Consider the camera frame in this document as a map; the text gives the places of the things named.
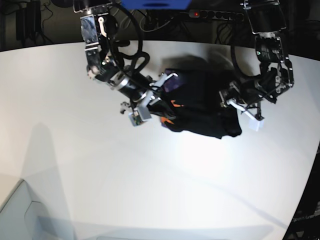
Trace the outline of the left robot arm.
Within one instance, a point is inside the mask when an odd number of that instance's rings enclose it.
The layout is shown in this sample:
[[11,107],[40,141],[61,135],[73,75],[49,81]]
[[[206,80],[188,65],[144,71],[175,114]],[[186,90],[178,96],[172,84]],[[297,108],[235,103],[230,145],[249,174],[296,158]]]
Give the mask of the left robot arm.
[[239,83],[232,81],[229,88],[220,90],[221,106],[232,106],[248,114],[250,109],[261,110],[261,102],[272,104],[294,86],[293,66],[283,41],[287,28],[284,13],[278,0],[245,0],[242,7],[255,39],[255,54],[260,73],[246,75],[240,69],[235,46],[230,54]]

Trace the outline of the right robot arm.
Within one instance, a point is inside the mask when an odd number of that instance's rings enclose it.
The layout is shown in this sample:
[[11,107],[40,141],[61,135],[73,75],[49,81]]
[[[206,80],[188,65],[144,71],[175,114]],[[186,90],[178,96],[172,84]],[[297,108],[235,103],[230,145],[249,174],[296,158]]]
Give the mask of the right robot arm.
[[[111,14],[112,8],[121,11],[133,23],[138,44],[136,53],[132,55],[119,51],[128,47],[130,42],[116,39],[120,26]],[[142,30],[133,14],[114,0],[75,0],[73,11],[83,14],[80,27],[85,42],[87,75],[128,98],[120,104],[120,113],[127,112],[134,126],[148,122],[153,115],[174,120],[177,112],[164,85],[176,73],[163,73],[158,80],[141,74],[150,61],[150,55],[143,51]]]

